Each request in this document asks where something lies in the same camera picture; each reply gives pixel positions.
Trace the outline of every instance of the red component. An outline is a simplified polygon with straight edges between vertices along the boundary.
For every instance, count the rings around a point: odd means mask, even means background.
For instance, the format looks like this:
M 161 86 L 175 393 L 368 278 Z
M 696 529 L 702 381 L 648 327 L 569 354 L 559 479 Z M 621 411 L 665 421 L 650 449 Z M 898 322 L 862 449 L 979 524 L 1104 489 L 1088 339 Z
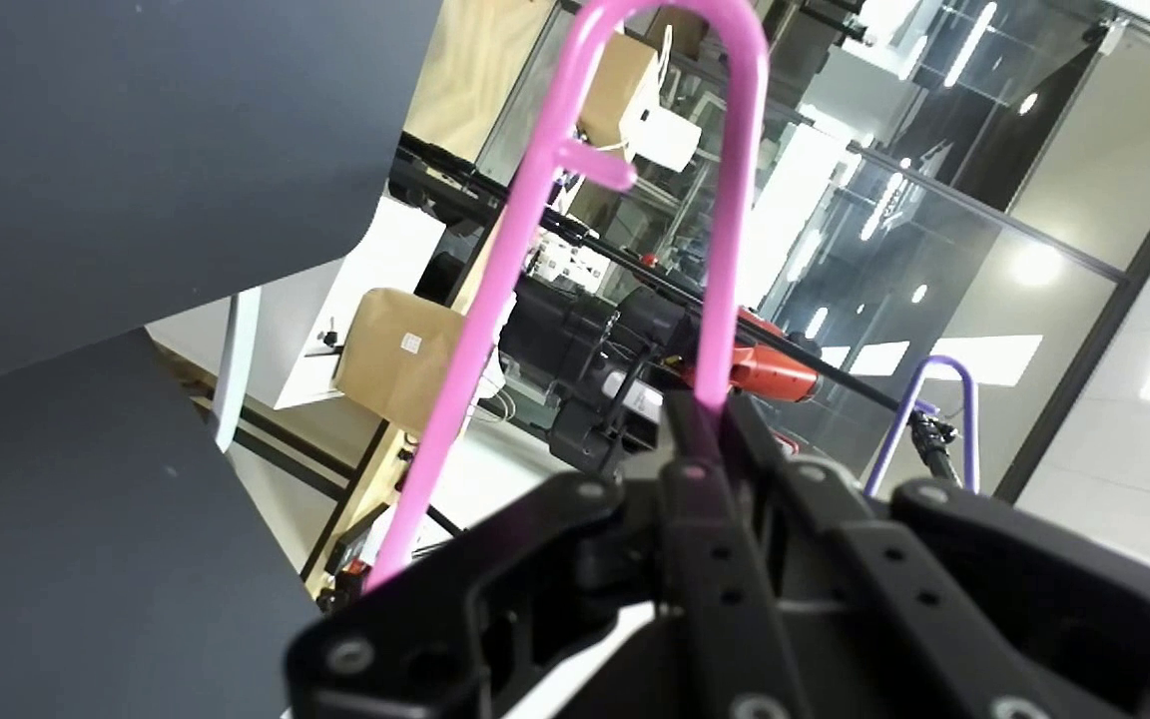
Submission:
M 804 403 L 816 393 L 818 370 L 773 348 L 756 342 L 756 348 L 736 348 L 730 381 L 752 393 Z

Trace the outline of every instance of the pink metal frame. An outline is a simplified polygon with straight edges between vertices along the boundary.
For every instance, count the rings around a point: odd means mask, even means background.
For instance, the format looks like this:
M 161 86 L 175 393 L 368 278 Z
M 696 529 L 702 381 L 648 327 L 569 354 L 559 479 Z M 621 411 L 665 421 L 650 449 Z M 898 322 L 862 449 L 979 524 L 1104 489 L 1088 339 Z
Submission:
M 420 440 L 408 487 L 394 503 L 394 520 L 379 547 L 368 587 L 379 587 L 411 560 L 415 524 L 422 520 L 435 479 L 447 463 L 451 444 L 467 421 L 467 405 L 476 399 L 476 381 L 485 368 L 500 314 L 507 295 L 521 272 L 527 244 L 536 240 L 547 191 L 559 172 L 588 175 L 592 183 L 627 191 L 636 183 L 636 167 L 611 151 L 593 151 L 576 139 L 576 118 L 588 97 L 588 85 L 597 66 L 603 42 L 617 25 L 648 7 L 688 7 L 702 14 L 721 47 L 730 70 L 726 97 L 726 127 L 721 127 L 721 167 L 718 167 L 718 207 L 716 207 L 716 240 L 706 254 L 706 292 L 702 292 L 702 334 L 696 362 L 696 399 L 706 411 L 718 411 L 730 392 L 730 342 L 736 342 L 736 266 L 738 266 L 738 235 L 746 207 L 756 198 L 756 154 L 761 131 L 765 103 L 765 39 L 761 25 L 746 0 L 588 0 L 569 21 L 559 66 L 549 77 L 547 103 L 537 110 L 527 159 L 516 175 L 511 198 L 500 219 L 496 251 L 483 272 L 483 288 L 463 318 L 463 334 L 447 370 L 447 381 L 431 405 L 427 429 Z

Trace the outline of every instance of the wooden panel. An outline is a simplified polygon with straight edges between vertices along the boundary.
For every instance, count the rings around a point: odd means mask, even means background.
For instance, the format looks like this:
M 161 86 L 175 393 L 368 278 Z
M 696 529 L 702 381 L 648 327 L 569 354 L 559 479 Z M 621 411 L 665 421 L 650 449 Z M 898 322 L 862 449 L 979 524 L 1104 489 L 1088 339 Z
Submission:
M 408 131 L 476 159 L 549 7 L 549 0 L 442 0 Z

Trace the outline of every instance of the pink tube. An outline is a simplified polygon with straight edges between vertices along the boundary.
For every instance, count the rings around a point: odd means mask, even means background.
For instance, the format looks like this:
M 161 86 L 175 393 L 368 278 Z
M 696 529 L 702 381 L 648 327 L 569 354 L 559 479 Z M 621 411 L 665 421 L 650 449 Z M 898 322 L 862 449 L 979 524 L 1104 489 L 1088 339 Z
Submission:
M 761 134 L 761 103 L 765 103 L 765 39 L 761 25 L 746 0 L 588 0 L 569 21 L 559 66 L 549 77 L 549 91 L 543 101 L 529 147 L 507 196 L 496 251 L 483 272 L 483 288 L 463 318 L 463 334 L 442 378 L 442 392 L 431 405 L 427 429 L 411 459 L 408 487 L 394 503 L 394 520 L 384 535 L 368 587 L 386 583 L 411 560 L 415 527 L 431 503 L 435 479 L 457 440 L 476 381 L 485 368 L 500 314 L 507 295 L 521 272 L 529 235 L 547 207 L 547 191 L 556 175 L 579 172 L 603 188 L 627 191 L 636 183 L 632 162 L 615 154 L 593 154 L 579 147 L 576 118 L 588 97 L 588 85 L 597 66 L 603 42 L 617 25 L 648 7 L 688 7 L 702 14 L 721 47 L 730 70 L 726 127 L 721 127 L 721 172 L 718 172 L 718 207 L 716 207 L 716 240 L 706 251 L 706 292 L 702 292 L 702 331 L 698 331 L 698 362 L 696 362 L 696 399 L 706 411 L 721 411 L 730 392 L 730 348 L 736 348 L 736 266 L 738 266 L 738 235 L 746 207 L 756 198 L 756 154 Z

